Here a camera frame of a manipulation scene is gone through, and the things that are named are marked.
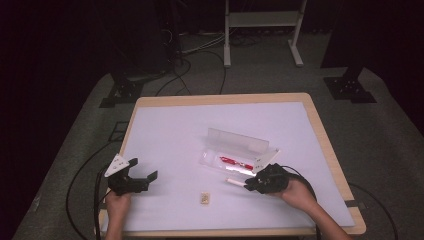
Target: gray carpet floor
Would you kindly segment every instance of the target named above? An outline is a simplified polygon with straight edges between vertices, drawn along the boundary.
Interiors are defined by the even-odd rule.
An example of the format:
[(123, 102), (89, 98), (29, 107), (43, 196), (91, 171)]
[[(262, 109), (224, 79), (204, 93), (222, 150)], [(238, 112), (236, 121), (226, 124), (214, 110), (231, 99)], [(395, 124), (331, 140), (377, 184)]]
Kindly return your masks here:
[[(186, 56), (190, 70), (168, 84), (159, 95), (306, 92), (311, 95), (348, 182), (371, 192), (390, 212), (400, 239), (424, 236), (424, 139), (392, 98), (382, 79), (364, 69), (359, 77), (377, 103), (352, 104), (334, 100), (324, 77), (341, 76), (345, 69), (321, 69), (329, 34), (301, 34), (298, 42), (304, 67), (295, 66), (287, 45), (289, 35), (253, 37), (249, 47), (232, 47), (232, 66), (224, 68), (211, 53)], [(184, 49), (200, 46), (213, 38), (183, 36)], [(222, 56), (222, 45), (207, 49)], [(176, 67), (182, 74), (188, 64)], [(145, 84), (141, 96), (155, 96), (169, 80)], [(23, 219), (14, 239), (80, 239), (65, 211), (69, 184), (77, 171), (108, 143), (118, 121), (129, 121), (134, 104), (99, 108), (113, 85), (110, 75), (99, 79), (81, 109), (66, 140)], [(69, 195), (69, 209), (77, 228), (88, 239), (93, 236), (92, 199), (96, 174), (119, 152), (120, 142), (110, 143), (79, 172)], [(394, 239), (382, 208), (367, 193), (351, 187), (367, 224), (367, 232), (356, 239)]]

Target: person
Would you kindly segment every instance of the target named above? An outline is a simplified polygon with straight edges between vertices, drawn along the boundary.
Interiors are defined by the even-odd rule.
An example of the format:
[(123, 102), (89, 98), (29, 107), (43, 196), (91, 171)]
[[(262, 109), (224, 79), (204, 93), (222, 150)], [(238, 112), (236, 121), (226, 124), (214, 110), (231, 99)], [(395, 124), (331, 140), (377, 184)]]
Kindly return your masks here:
[(106, 196), (106, 210), (109, 216), (105, 240), (121, 240), (125, 218), (131, 205), (131, 193), (121, 196), (110, 190)]
[[(327, 240), (352, 239), (318, 204), (308, 188), (301, 181), (291, 178), (287, 188), (278, 193), (269, 195), (284, 200), (290, 206), (304, 211), (318, 225)], [(106, 196), (106, 208), (109, 215), (109, 225), (106, 240), (122, 239), (122, 229), (125, 217), (131, 204), (131, 194), (117, 196), (113, 191)]]

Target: pen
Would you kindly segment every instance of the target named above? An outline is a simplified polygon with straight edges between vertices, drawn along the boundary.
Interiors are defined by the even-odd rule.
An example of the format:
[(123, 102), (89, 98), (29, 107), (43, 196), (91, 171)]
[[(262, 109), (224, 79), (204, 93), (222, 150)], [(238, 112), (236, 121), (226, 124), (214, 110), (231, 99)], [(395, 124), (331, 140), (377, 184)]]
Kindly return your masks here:
[(229, 163), (229, 164), (232, 164), (232, 165), (239, 165), (239, 166), (247, 168), (249, 170), (253, 170), (253, 167), (249, 164), (237, 162), (236, 160), (231, 159), (231, 158), (227, 158), (227, 157), (220, 157), (220, 159), (225, 163)]

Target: table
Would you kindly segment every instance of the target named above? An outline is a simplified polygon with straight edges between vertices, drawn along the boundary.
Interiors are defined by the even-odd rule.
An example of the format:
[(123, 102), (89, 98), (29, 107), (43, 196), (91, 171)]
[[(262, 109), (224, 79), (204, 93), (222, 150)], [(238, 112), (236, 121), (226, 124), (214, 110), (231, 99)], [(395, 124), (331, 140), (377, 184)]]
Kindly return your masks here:
[[(282, 109), (281, 111), (286, 113), (292, 111), (294, 116), (282, 114), (282, 112), (274, 114), (274, 109)], [(249, 119), (245, 118), (252, 113), (257, 113), (257, 115)], [(268, 124), (272, 124), (274, 119), (279, 122), (269, 126)], [(280, 136), (280, 133), (273, 135), (280, 131), (278, 128), (281, 121), (286, 121), (285, 124), (282, 124), (283, 131), (280, 132), (282, 135)], [(297, 125), (302, 121), (308, 127)], [(202, 133), (205, 124), (210, 127), (227, 127), (237, 133), (270, 139), (271, 144), (277, 143), (278, 139), (288, 139), (286, 142), (277, 144), (283, 146), (281, 150), (285, 153), (278, 161), (289, 163), (310, 180), (317, 192), (318, 201), (320, 202), (320, 198), (322, 198), (323, 202), (320, 204), (327, 206), (324, 208), (330, 215), (337, 215), (337, 213), (331, 212), (333, 207), (331, 204), (328, 207), (328, 203), (324, 199), (325, 194), (322, 194), (323, 191), (331, 192), (329, 189), (331, 183), (327, 184), (326, 181), (334, 182), (337, 192), (331, 193), (334, 195), (334, 199), (337, 199), (338, 195), (342, 201), (354, 200), (308, 94), (146, 97), (140, 98), (136, 103), (120, 154), (127, 159), (139, 157), (139, 164), (130, 170), (130, 176), (146, 177), (147, 174), (158, 170), (159, 177), (151, 183), (148, 192), (133, 195), (132, 209), (126, 224), (126, 235), (221, 237), (315, 234), (313, 222), (299, 211), (284, 206), (284, 202), (224, 183), (224, 175), (221, 172), (201, 166), (198, 159), (202, 155), (199, 149), (202, 148), (201, 145), (206, 137), (207, 129), (204, 130), (205, 135)], [(299, 132), (299, 136), (292, 135), (292, 130), (298, 131), (295, 125), (306, 129), (305, 133), (310, 130), (313, 135), (311, 140), (302, 140), (299, 136), (306, 136), (303, 132)], [(299, 139), (305, 140), (306, 143), (298, 141)], [(310, 149), (295, 151), (294, 148), (287, 147), (285, 144), (289, 144), (288, 146), (290, 144), (308, 144)], [(309, 162), (308, 165), (304, 165), (301, 162), (302, 158), (313, 159), (312, 161), (322, 158), (322, 162)], [(325, 173), (326, 171), (329, 176), (325, 176), (325, 174), (315, 176), (316, 173), (312, 173)], [(208, 206), (200, 204), (200, 194), (204, 191), (211, 194), (211, 204)], [(276, 205), (282, 214), (275, 214)], [(343, 227), (345, 231), (351, 235), (363, 234), (366, 226), (359, 209), (349, 207), (346, 208), (346, 212), (349, 215), (348, 218), (351, 218), (352, 224), (345, 224), (346, 226)], [(344, 216), (340, 218), (342, 219), (340, 221), (349, 222), (349, 219), (345, 221), (343, 218)], [(104, 234), (107, 226), (105, 210), (101, 211), (100, 219)], [(276, 222), (284, 222), (283, 224), (286, 225), (275, 225)]]
[(290, 51), (297, 67), (303, 67), (303, 61), (297, 50), (297, 39), (302, 26), (307, 0), (302, 0), (298, 11), (279, 12), (230, 12), (229, 0), (225, 1), (225, 43), (224, 66), (231, 66), (230, 27), (294, 26), (293, 38), (288, 40)]

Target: white marker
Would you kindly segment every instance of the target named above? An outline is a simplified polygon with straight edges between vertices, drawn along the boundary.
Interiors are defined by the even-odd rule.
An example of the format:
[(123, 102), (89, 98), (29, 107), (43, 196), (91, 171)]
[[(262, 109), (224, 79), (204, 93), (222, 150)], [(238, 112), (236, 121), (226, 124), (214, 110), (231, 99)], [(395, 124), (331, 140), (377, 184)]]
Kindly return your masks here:
[(246, 185), (246, 183), (244, 183), (244, 182), (239, 182), (239, 181), (236, 181), (236, 180), (231, 179), (231, 178), (226, 178), (225, 181), (227, 181), (227, 182), (229, 182), (231, 184), (240, 186), (240, 187), (244, 187), (244, 185)]

